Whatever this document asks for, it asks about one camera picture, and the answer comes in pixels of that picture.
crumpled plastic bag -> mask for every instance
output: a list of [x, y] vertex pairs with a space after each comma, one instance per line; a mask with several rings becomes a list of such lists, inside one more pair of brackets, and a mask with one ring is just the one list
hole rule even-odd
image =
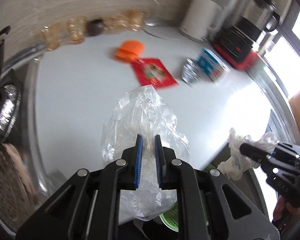
[[159, 134], [164, 147], [172, 148], [177, 158], [189, 162], [189, 142], [176, 127], [176, 116], [151, 85], [132, 90], [119, 99], [103, 128], [103, 160], [108, 164], [120, 159], [123, 150], [135, 146], [138, 134], [143, 137], [140, 184], [136, 191], [121, 191], [120, 210], [124, 213], [148, 221], [177, 201], [176, 190], [159, 188], [154, 148], [154, 136]]
[[248, 143], [262, 150], [273, 152], [278, 140], [274, 133], [266, 132], [260, 140], [252, 141], [250, 135], [237, 135], [234, 128], [230, 129], [228, 138], [231, 157], [218, 165], [218, 170], [226, 175], [229, 179], [239, 180], [243, 172], [250, 168], [258, 168], [260, 163], [257, 163], [247, 156], [240, 153], [240, 145]]

orange lid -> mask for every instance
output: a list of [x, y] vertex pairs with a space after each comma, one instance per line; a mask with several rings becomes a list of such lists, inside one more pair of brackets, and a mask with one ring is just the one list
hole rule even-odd
[[121, 46], [117, 49], [117, 52], [115, 56], [118, 59], [124, 60], [124, 61], [135, 61], [143, 52], [145, 49], [145, 46], [140, 41], [125, 41], [121, 44]]

dark bowl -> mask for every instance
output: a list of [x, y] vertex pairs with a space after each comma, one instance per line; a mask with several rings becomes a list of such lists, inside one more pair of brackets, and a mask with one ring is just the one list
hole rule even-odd
[[95, 19], [87, 23], [87, 33], [89, 36], [100, 35], [105, 29], [103, 19]]

red packet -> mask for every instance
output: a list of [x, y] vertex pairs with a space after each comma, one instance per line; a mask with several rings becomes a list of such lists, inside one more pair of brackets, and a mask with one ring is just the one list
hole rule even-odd
[[158, 58], [139, 58], [132, 68], [141, 86], [152, 85], [157, 89], [178, 84]]

human hand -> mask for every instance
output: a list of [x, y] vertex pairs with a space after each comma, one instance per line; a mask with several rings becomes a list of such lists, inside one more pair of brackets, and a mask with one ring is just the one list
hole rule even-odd
[[284, 208], [287, 208], [287, 210], [292, 214], [292, 215], [300, 215], [300, 207], [299, 208], [294, 208], [290, 203], [287, 203], [285, 199], [280, 196], [277, 202], [277, 205], [275, 206], [275, 209], [273, 211], [273, 220], [279, 220], [282, 217], [282, 211]]

